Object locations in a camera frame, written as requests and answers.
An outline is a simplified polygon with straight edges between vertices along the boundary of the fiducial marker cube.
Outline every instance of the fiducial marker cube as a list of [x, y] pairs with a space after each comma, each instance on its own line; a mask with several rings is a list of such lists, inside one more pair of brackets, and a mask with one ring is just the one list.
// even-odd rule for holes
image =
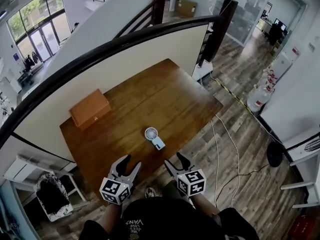
[[130, 196], [128, 184], [104, 178], [100, 187], [102, 198], [116, 205], [121, 205]]
[[201, 169], [194, 170], [178, 175], [177, 187], [182, 193], [186, 194], [188, 197], [191, 197], [193, 195], [205, 192], [206, 181], [206, 176]]

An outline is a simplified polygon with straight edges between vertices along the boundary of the handheld fan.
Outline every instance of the handheld fan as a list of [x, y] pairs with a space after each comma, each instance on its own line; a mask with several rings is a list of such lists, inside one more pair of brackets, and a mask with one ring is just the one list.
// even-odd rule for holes
[[166, 146], [164, 142], [160, 139], [160, 137], [158, 137], [157, 129], [153, 127], [147, 128], [144, 132], [144, 136], [148, 141], [152, 142], [152, 144], [155, 146], [157, 150], [161, 150]]

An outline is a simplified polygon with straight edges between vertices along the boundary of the person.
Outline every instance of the person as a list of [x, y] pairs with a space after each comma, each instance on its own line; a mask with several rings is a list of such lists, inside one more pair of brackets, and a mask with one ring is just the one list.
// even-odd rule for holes
[[78, 25], [79, 25], [79, 22], [74, 23], [74, 28], [71, 30], [71, 33], [73, 33], [76, 30]]
[[275, 43], [282, 37], [283, 31], [282, 31], [282, 22], [278, 22], [278, 24], [272, 24], [272, 27], [269, 32], [269, 42], [272, 46], [275, 45]]
[[111, 203], [97, 222], [84, 224], [79, 240], [258, 240], [254, 228], [234, 209], [219, 211], [202, 194], [183, 196], [173, 180], [158, 197], [153, 188], [145, 199], [123, 211]]

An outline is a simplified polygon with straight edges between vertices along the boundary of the wooden table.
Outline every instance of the wooden table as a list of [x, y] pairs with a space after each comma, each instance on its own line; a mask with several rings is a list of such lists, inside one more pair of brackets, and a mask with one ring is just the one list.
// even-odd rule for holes
[[[142, 161], [137, 183], [191, 140], [223, 107], [198, 82], [166, 59], [104, 94], [111, 111], [85, 131], [71, 118], [62, 134], [80, 171], [96, 195], [113, 162], [131, 154], [128, 171]], [[165, 148], [157, 150], [144, 132], [155, 127]]]

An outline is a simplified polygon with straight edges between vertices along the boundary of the door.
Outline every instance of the door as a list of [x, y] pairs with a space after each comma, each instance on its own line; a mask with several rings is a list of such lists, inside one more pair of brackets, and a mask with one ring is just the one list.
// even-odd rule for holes
[[58, 44], [57, 38], [55, 36], [54, 30], [52, 28], [51, 22], [44, 25], [41, 28], [41, 30], [42, 30], [43, 36], [45, 38], [45, 41], [49, 46], [51, 55], [52, 56], [55, 55], [57, 53], [57, 51], [59, 50], [59, 44]]
[[40, 30], [36, 30], [35, 32], [33, 32], [30, 37], [43, 62], [52, 57], [49, 52], [49, 48], [45, 44], [45, 41], [40, 33]]

